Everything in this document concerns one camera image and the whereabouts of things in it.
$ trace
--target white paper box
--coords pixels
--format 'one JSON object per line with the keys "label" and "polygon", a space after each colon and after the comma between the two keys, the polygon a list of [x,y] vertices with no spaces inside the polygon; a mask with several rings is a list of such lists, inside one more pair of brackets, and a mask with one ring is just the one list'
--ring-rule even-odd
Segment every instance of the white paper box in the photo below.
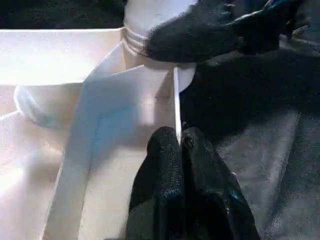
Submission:
{"label": "white paper box", "polygon": [[[111,73],[114,68],[119,72]],[[180,139],[183,72],[135,57],[121,42],[90,74],[76,106],[44,240],[123,235],[133,180],[150,136],[170,126]]]}

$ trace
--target gloved hand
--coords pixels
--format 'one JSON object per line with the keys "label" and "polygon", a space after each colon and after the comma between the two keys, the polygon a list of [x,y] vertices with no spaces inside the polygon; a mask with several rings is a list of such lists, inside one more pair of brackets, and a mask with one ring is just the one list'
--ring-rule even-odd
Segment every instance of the gloved hand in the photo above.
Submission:
{"label": "gloved hand", "polygon": [[200,63],[233,51],[262,54],[279,48],[280,35],[290,38],[301,27],[296,15],[305,0],[269,0],[262,9],[238,18],[233,1],[199,0],[151,33],[145,55],[164,62]]}
{"label": "gloved hand", "polygon": [[158,129],[133,187],[128,240],[259,240],[236,176],[196,128]]}

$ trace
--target gray fabric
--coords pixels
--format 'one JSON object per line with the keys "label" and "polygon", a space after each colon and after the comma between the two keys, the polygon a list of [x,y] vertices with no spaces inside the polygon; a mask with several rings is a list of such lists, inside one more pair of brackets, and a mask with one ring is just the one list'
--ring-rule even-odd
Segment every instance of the gray fabric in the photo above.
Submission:
{"label": "gray fabric", "polygon": [[291,110],[218,148],[263,240],[320,239],[320,119]]}

